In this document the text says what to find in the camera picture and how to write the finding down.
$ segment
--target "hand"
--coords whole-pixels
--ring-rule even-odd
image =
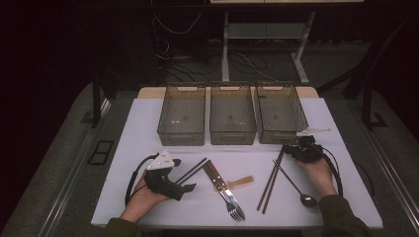
[[[330,195],[337,195],[336,189],[333,186],[332,171],[324,158],[313,163],[295,162],[299,167],[305,170],[308,179],[320,192],[322,198]]]
[[[147,187],[143,179],[145,172],[136,184],[134,193],[129,199],[126,209],[120,216],[121,219],[137,223],[156,204],[170,199],[169,197],[153,192]]]

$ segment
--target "sleeve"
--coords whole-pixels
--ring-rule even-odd
[[[319,202],[323,216],[323,237],[331,236],[372,236],[370,228],[352,212],[346,199],[327,196]]]
[[[124,219],[112,218],[104,229],[104,237],[135,237],[138,226]]]

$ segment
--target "storage tray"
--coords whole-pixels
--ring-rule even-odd
[[[293,82],[257,81],[255,91],[259,142],[294,144],[308,123]]]
[[[205,144],[207,83],[169,83],[157,128],[164,146]]]
[[[210,84],[209,131],[212,145],[252,145],[256,120],[248,82]]]

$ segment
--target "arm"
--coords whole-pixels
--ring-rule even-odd
[[[319,208],[323,215],[322,236],[372,236],[367,225],[352,212],[349,203],[337,195],[332,172],[322,158],[313,163],[296,161],[319,191]]]
[[[112,218],[109,221],[103,236],[135,237],[138,231],[136,223],[156,204],[167,199],[169,198],[151,191],[141,178],[135,186],[135,191],[129,199],[126,209],[120,218]]]

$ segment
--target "spoon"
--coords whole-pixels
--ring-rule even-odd
[[[287,180],[290,181],[290,183],[293,185],[293,187],[299,192],[299,199],[301,200],[301,203],[307,207],[316,207],[317,206],[317,200],[309,195],[303,194],[299,188],[296,187],[296,185],[293,183],[293,181],[290,179],[290,177],[287,175],[287,173],[283,170],[281,166],[278,166],[278,169],[284,174],[284,176],[287,178]]]

